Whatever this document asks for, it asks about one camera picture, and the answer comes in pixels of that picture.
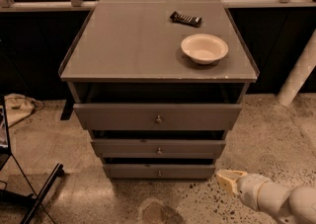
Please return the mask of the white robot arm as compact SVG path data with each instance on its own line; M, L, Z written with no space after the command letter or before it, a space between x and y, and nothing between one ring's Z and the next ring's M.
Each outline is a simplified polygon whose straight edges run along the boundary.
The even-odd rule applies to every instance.
M270 215L277 224L316 224L314 187L284 187L268 177L234 170L218 170L216 178L245 206Z

